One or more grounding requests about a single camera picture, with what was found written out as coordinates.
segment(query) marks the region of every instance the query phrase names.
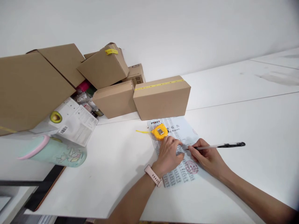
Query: yellow tape measure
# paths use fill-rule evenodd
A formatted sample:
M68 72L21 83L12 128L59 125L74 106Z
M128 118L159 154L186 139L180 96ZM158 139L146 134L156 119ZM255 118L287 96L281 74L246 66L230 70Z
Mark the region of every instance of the yellow tape measure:
M140 132L140 133L152 133L152 134L154 134L156 139L159 141L162 141L164 139L164 137L166 137L168 135L168 130L164 124L160 124L151 132L143 132L143 131L138 131L138 130L136 130L136 131Z
M179 79L179 80L175 80L175 81L171 81L171 82L164 82L164 83L160 83L160 84L156 84L156 85L151 85L151 86L146 86L146 87L141 87L136 90L141 90L141 89L147 89L147 88L151 88L151 87L156 87L156 86L163 86L163 85L167 85L167 84L171 84L171 83L176 83L176 82L182 82L184 81L183 79Z

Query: pink watch strap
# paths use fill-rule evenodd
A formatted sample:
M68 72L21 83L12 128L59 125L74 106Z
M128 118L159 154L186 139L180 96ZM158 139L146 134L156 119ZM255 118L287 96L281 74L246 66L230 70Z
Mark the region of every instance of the pink watch strap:
M152 170L150 165L147 165L147 167L144 169L144 172L146 172L153 179L153 181L156 183L157 187L161 187L162 181L160 178L157 177L157 175Z

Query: brown cardboard box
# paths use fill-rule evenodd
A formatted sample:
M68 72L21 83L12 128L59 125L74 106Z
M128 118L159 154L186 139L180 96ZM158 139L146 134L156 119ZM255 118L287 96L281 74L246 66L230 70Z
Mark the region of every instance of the brown cardboard box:
M174 76L135 86L133 99L141 120L185 115L191 87L184 80L174 82L178 80L183 79Z
M0 135L33 129L75 89L38 52L0 58Z
M119 53L121 54L122 57L124 57L124 55L122 54L122 49L121 48L118 48L119 49ZM92 53L88 53L88 54L85 54L84 57L85 59L88 59L89 57L93 56L95 53L97 53L98 51L96 52L92 52Z
M92 53L88 53L88 54L85 54L84 57L85 57L85 60L88 59L89 57L93 56L96 52L92 52Z
M77 70L84 57L75 44L37 49L28 53L36 51L41 53L73 87L77 87L85 80Z
M141 64L133 65L129 67L129 75L127 78L123 79L122 82L131 80L134 83L134 86L145 82L143 69Z
M129 73L129 68L122 53L107 55L105 50L108 49L120 51L115 43L109 43L95 54L88 55L89 57L77 67L97 89L105 88L121 81Z
M132 80L99 89L93 95L93 102L108 119L137 111L133 101Z

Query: cardboard box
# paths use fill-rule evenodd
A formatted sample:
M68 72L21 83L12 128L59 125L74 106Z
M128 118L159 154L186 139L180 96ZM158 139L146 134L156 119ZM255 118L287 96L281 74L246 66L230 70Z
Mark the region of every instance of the cardboard box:
M129 75L127 78L123 79L122 82L132 80L134 86L137 84L145 83L143 69L141 64L133 65L129 67Z
M88 58L90 58L91 56L93 56L95 53L97 53L97 51L96 51L96 52L92 52L92 53L85 54L85 55L84 55L85 60L88 59Z
M42 133L60 129L64 122L79 108L79 104L68 98L59 107L52 111L42 122L30 131Z
M124 57L124 55L122 54L122 49L121 48L118 48L119 49L119 52L118 53L120 53L121 54L121 56L122 57ZM95 53L97 53L98 51L96 51L96 52L92 52L92 53L88 53L88 54L85 54L84 55L84 57L85 57L85 59L88 59L88 58L90 58L91 56L93 56Z
M53 138L67 145L86 147L90 136L98 123L82 105L63 123L59 130L48 132Z
M0 135L33 129L75 89L38 52L0 58Z
M133 99L141 120L185 115L190 89L181 76L137 84Z
M133 101L132 80L99 89L93 95L93 102L108 119L137 111Z
M77 70L77 67L84 61L84 57L75 44L37 49L28 54L32 52L39 52L44 56L73 87L77 87L85 80L85 77Z
M106 50L116 50L117 54L107 54ZM91 82L96 89L105 88L129 74L129 68L115 43L109 43L104 48L88 57L77 69Z

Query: person's left hand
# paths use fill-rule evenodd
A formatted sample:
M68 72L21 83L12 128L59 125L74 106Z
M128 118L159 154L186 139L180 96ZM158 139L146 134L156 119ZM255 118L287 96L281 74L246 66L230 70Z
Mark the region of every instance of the person's left hand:
M164 137L159 149L158 160L152 165L152 170L159 178L174 170L183 161L184 153L176 155L178 145L182 146L183 143L172 136Z

